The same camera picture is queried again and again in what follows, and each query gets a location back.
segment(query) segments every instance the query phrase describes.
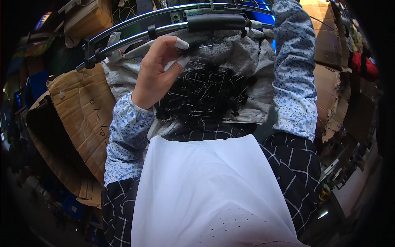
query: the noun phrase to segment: plaid skirt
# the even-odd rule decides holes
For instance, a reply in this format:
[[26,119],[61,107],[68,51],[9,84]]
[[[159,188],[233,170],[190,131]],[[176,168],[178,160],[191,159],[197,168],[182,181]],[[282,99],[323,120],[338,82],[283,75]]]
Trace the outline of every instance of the plaid skirt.
[[[201,141],[243,137],[251,124],[199,124],[164,136],[170,141]],[[297,236],[305,230],[318,207],[321,165],[315,145],[293,134],[278,132],[260,144],[277,178]],[[139,178],[113,182],[102,191],[103,228],[112,247],[131,245],[130,234]]]

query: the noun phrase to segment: black handle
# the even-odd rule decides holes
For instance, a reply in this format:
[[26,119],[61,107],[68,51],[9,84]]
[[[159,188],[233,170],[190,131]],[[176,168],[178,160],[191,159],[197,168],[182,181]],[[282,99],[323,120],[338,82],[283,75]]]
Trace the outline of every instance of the black handle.
[[216,30],[245,30],[245,20],[241,15],[207,14],[186,17],[189,32]]

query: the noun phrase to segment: blue floral sleeve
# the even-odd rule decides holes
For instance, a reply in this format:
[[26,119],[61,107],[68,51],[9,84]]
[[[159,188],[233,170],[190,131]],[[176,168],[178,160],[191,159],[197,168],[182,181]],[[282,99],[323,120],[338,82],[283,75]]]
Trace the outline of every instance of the blue floral sleeve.
[[317,122],[317,89],[314,85],[315,32],[309,15],[293,0],[277,0],[274,34],[274,103],[278,114],[275,130],[314,141]]
[[138,177],[143,168],[143,151],[154,112],[133,104],[129,93],[118,100],[113,110],[105,161],[104,186]]

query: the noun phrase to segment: hand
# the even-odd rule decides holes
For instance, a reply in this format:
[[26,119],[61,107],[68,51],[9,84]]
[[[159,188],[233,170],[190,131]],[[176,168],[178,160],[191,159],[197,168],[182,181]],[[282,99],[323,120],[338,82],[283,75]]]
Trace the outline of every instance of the hand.
[[[176,36],[158,37],[141,61],[136,87],[132,93],[132,102],[138,107],[148,110],[162,99],[190,61],[189,57],[179,57],[175,47],[185,50],[189,48],[189,44]],[[174,60],[170,68],[164,71],[164,66]]]

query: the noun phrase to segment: gray towel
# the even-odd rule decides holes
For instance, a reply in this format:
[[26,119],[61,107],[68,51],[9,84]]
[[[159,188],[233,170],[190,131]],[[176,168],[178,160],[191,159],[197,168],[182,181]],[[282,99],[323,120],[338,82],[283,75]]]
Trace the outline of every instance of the gray towel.
[[[255,29],[247,29],[247,37],[241,38],[240,31],[214,31],[189,33],[180,30],[170,33],[187,42],[202,41],[212,44],[210,47],[199,49],[199,55],[192,57],[191,61],[213,59],[221,68],[229,68],[237,74],[252,76],[258,80],[252,89],[247,89],[248,100],[245,107],[239,111],[239,116],[225,117],[226,123],[257,123],[267,121],[268,113],[273,100],[272,82],[274,80],[273,65],[276,54],[269,40],[274,38],[273,31],[264,29],[263,32]],[[110,57],[102,61],[105,77],[116,100],[134,90],[140,63],[153,41],[121,55],[120,51],[114,51]],[[157,119],[151,126],[148,139],[156,135],[164,136],[177,130],[181,126],[178,122],[162,123]]]

